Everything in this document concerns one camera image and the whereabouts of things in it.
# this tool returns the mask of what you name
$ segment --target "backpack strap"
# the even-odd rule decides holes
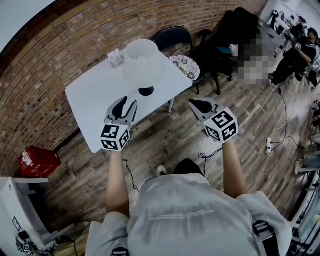
[[[256,221],[253,231],[261,239],[267,256],[280,256],[276,232],[268,222]]]

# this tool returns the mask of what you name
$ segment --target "black and white marker cube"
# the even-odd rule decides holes
[[[100,140],[105,150],[122,151],[130,139],[130,131],[127,125],[104,124]]]
[[[227,107],[202,124],[206,134],[222,144],[239,132],[237,118]]]

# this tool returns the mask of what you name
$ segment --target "black lamp base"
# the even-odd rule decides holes
[[[149,88],[140,88],[139,89],[139,93],[142,95],[142,96],[150,96],[151,94],[154,93],[154,90],[155,88],[152,86],[152,87],[149,87]]]

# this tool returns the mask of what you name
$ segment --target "white table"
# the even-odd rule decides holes
[[[150,96],[140,95],[137,88],[125,81],[123,65],[112,68],[109,59],[90,69],[65,89],[75,120],[93,153],[102,148],[100,135],[107,109],[117,99],[128,97],[124,113],[133,101],[138,101],[133,122],[136,124],[169,101],[170,111],[175,96],[192,86],[192,81],[166,56],[160,53],[160,57],[165,66],[163,79],[154,85]]]
[[[38,247],[39,250],[50,249],[54,246],[54,240],[61,237],[66,232],[72,230],[75,225],[72,224],[62,231],[49,233],[45,225],[38,216],[29,195],[35,191],[29,189],[28,184],[47,183],[48,178],[4,178],[0,177],[2,184],[5,184],[0,189],[5,208],[12,222],[15,218],[18,222],[19,229],[16,229],[15,235],[19,232],[26,231],[30,240]]]

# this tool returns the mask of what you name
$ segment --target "electrical outlet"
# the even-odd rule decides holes
[[[272,152],[271,142],[272,142],[272,140],[270,137],[266,139],[266,146],[265,146],[265,154],[266,155],[270,155]]]

